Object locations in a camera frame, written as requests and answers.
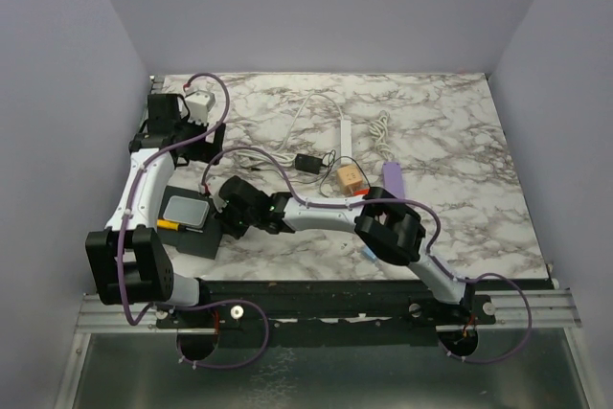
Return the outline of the white power strip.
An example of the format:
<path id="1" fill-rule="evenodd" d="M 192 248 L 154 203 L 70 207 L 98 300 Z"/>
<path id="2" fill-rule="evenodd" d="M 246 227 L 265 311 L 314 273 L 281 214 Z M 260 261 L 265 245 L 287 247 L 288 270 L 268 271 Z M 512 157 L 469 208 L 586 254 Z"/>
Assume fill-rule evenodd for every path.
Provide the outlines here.
<path id="1" fill-rule="evenodd" d="M 230 115 L 230 145 L 249 149 L 232 152 L 230 159 L 242 170 L 272 170 L 275 164 L 290 170 L 298 154 L 328 162 L 351 158 L 352 120 L 343 105 L 339 95 L 322 91 L 238 105 Z"/>

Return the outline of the purple power strip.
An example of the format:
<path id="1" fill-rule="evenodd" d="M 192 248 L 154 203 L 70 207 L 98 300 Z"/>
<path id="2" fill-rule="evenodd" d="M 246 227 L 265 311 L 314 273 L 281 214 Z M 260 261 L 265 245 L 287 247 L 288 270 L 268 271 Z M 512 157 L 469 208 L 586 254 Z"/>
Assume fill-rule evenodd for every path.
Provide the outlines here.
<path id="1" fill-rule="evenodd" d="M 390 114 L 382 110 L 369 125 L 369 133 L 374 142 L 375 151 L 383 159 L 382 178 L 384 188 L 397 198 L 405 197 L 402 169 L 394 152 L 388 144 L 388 123 Z"/>

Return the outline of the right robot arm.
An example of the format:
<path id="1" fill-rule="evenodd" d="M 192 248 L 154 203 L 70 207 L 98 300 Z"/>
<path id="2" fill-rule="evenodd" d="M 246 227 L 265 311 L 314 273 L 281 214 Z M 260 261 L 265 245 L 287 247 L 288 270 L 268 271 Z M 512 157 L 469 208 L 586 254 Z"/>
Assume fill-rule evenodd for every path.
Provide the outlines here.
<path id="1" fill-rule="evenodd" d="M 440 303 L 447 322 L 461 324 L 474 312 L 474 289 L 430 256 L 432 244 L 423 242 L 426 231 L 415 211 L 419 205 L 383 188 L 316 202 L 290 192 L 268 195 L 233 176 L 213 196 L 213 203 L 224 233 L 235 239 L 251 227 L 271 235 L 307 230 L 356 235 L 381 261 L 411 270 Z"/>

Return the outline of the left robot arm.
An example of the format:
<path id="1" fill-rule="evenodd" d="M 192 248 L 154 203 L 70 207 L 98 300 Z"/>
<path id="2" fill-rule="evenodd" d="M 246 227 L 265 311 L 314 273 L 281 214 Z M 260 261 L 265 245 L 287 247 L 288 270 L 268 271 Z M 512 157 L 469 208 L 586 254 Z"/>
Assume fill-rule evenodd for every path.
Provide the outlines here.
<path id="1" fill-rule="evenodd" d="M 211 142 L 202 137 L 216 103 L 211 92 L 148 96 L 144 127 L 128 145 L 129 176 L 104 229 L 87 235 L 85 249 L 105 305 L 123 301 L 178 306 L 178 315 L 197 328 L 211 318 L 212 305 L 200 283 L 174 273 L 157 233 L 165 189 L 181 159 L 210 162 L 220 151 L 225 125 Z"/>

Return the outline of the blue cube plug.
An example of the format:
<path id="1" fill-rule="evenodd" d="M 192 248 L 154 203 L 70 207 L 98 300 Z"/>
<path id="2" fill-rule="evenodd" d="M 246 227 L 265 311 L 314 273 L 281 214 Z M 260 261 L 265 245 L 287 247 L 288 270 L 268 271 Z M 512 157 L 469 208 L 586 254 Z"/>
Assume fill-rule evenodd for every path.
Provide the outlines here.
<path id="1" fill-rule="evenodd" d="M 378 257 L 375 255 L 375 252 L 372 249 L 370 249 L 368 246 L 365 246 L 362 248 L 362 254 L 369 261 L 372 261 L 372 262 L 378 261 Z"/>

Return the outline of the grey plastic box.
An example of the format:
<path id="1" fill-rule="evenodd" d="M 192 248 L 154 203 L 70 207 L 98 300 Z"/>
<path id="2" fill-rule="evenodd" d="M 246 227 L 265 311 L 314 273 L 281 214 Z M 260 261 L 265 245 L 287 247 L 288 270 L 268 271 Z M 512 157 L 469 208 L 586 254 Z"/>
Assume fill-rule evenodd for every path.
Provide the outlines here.
<path id="1" fill-rule="evenodd" d="M 206 200 L 173 195 L 169 198 L 162 218 L 188 227 L 201 228 L 210 211 Z"/>

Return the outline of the black mat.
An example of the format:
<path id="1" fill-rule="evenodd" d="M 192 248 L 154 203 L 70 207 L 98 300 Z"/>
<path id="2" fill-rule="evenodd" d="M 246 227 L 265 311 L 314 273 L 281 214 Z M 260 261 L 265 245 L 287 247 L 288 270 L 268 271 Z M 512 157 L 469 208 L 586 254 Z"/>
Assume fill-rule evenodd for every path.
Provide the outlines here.
<path id="1" fill-rule="evenodd" d="M 169 198 L 173 195 L 206 200 L 210 205 L 210 211 L 205 223 L 199 228 L 203 230 L 202 233 L 173 232 L 158 228 L 157 232 L 161 241 L 173 247 L 178 253 L 214 260 L 220 245 L 222 231 L 219 222 L 214 218 L 211 201 L 199 192 L 167 186 L 164 190 L 162 205 L 158 215 L 159 219 L 163 219 L 162 213 L 166 208 Z"/>

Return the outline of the yellow screwdriver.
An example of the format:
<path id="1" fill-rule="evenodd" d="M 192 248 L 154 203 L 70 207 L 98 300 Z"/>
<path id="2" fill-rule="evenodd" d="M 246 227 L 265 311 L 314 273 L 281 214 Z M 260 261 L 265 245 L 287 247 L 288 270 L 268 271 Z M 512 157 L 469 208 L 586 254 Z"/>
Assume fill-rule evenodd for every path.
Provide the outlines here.
<path id="1" fill-rule="evenodd" d="M 194 232 L 194 233 L 202 233 L 203 230 L 199 228 L 190 227 L 186 224 L 182 224 L 179 222 L 169 221 L 165 219 L 157 220 L 157 227 L 159 229 L 164 229 L 173 232 Z"/>

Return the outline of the beige cube socket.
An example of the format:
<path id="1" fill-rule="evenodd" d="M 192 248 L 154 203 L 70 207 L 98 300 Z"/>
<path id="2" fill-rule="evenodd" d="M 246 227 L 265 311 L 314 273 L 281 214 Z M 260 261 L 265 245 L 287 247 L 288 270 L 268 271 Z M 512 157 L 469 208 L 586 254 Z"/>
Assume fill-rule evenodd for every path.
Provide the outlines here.
<path id="1" fill-rule="evenodd" d="M 336 171 L 336 178 L 343 195 L 354 195 L 363 189 L 363 175 L 356 165 L 341 166 Z"/>

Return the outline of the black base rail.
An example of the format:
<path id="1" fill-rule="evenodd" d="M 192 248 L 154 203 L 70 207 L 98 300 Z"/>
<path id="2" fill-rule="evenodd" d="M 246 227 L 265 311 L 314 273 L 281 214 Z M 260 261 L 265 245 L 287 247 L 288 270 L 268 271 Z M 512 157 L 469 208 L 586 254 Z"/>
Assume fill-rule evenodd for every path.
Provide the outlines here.
<path id="1" fill-rule="evenodd" d="M 434 346 L 438 331 L 490 326 L 485 293 L 446 307 L 418 281 L 207 282 L 204 311 L 174 311 L 158 329 L 225 348 Z"/>

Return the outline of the aluminium frame rail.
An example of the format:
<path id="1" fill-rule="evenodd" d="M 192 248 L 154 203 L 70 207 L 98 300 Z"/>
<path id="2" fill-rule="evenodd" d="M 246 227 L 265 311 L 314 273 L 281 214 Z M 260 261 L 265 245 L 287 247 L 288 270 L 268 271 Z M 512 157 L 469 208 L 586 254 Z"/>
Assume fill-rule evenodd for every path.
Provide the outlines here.
<path id="1" fill-rule="evenodd" d="M 534 329 L 580 328 L 582 322 L 572 292 L 566 290 L 529 290 L 526 298 L 521 299 L 516 292 L 488 291 L 490 297 L 487 311 L 494 314 L 495 323 L 479 325 L 478 330 L 523 329 L 532 325 Z M 160 315 L 153 309 L 148 311 L 142 321 L 131 326 L 119 306 L 105 306 L 96 295 L 83 297 L 78 314 L 76 333 L 143 333 L 179 332 L 212 333 L 211 328 L 181 328 L 172 320 L 166 328 Z"/>

